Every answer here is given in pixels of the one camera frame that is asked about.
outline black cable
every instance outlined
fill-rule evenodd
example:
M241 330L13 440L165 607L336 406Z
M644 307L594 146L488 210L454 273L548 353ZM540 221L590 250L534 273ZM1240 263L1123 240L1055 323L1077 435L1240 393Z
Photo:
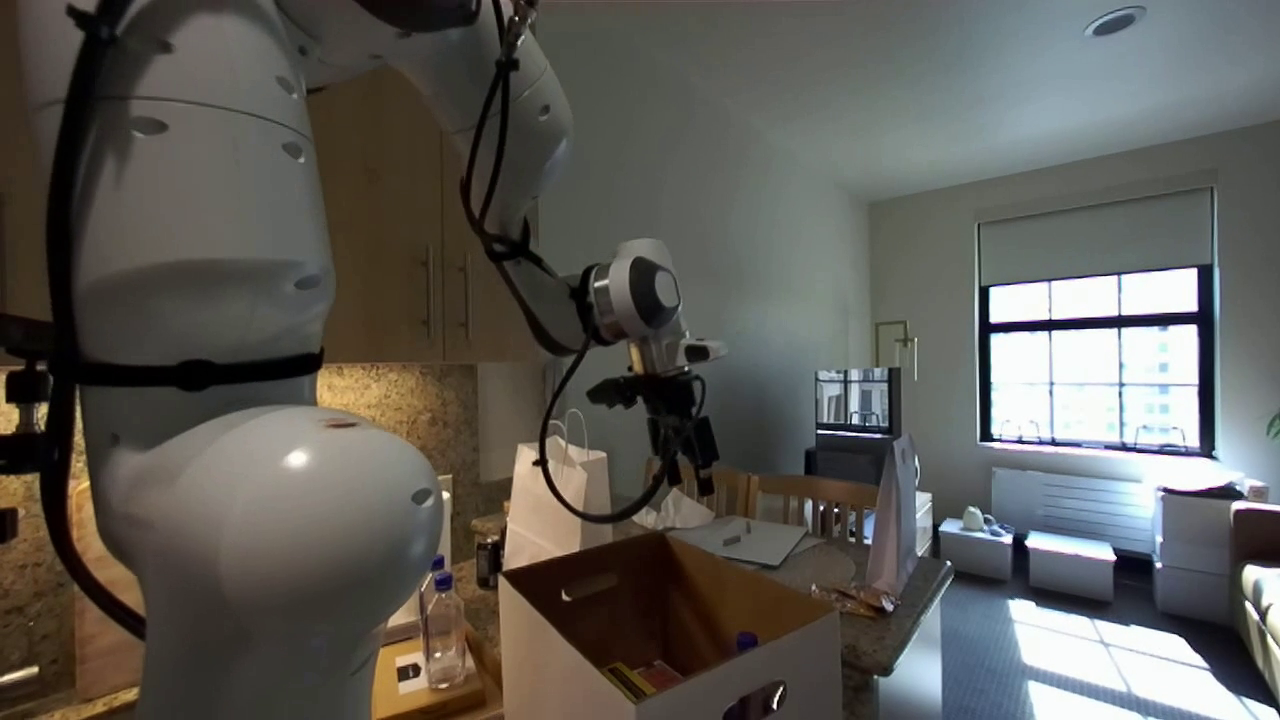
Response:
M70 519L68 519L68 475L70 475L70 445L74 445L74 378L70 367L79 358L74 330L74 299L70 299L70 263L74 263L74 184L79 158L92 132L92 101L107 46L117 45L117 27L127 10L127 0L100 0L95 10L68 9L79 25L83 40L74 50L74 69L68 81L64 120L57 132L51 175L49 175L49 208L42 208L42 250L49 250L49 307L51 307L51 397L49 397L49 460L40 468L40 506L57 560L79 585L79 591L107 612L132 637L144 637L147 624L137 607L127 607L111 588L104 588L83 565Z
M660 475L660 473L651 473L648 487L644 487L633 502L622 502L622 506L617 506L617 511L585 511L585 506L571 506L571 502L563 501L563 490L558 490L558 482L557 482L557 475L550 475L550 460L548 460L548 431L550 431L557 405L558 405L566 378L575 377L575 367L589 358L589 353L590 353L590 342L585 342L585 346L571 356L571 363L563 367L563 377L558 377L558 382L557 382L557 393L550 393L550 400L548 400L548 406L542 406L542 423L540 423L540 431L534 431L534 465L542 468L542 482L548 482L548 490L557 497L557 502L558 502L566 517L589 519L589 524L621 524L621 519L633 519L644 502L655 501L655 490L663 487L663 475Z

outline white wall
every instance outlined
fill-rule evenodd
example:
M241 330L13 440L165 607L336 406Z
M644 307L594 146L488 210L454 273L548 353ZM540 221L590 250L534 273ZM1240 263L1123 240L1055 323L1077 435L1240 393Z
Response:
M660 34L617 46L590 34L590 21L548 10L540 25L575 107L571 169L540 204L542 257L585 267L628 234L669 240L684 321L727 342L705 367L720 456L795 473L811 445L811 367L871 358L864 210L648 58ZM621 373L621 346L594 353L571 405L585 406L585 386ZM589 414L617 487L633 497L648 456L644 410Z
M975 445L975 261L978 210L1035 208L1210 175L1219 192L1219 465L1109 450L1013 450ZM1172 473L1243 473L1280 497L1280 445L1263 435L1280 406L1280 124L1207 134L987 184L871 204L871 307L921 330L921 378L908 429L941 511L987 502L987 468L1059 468L1163 480Z

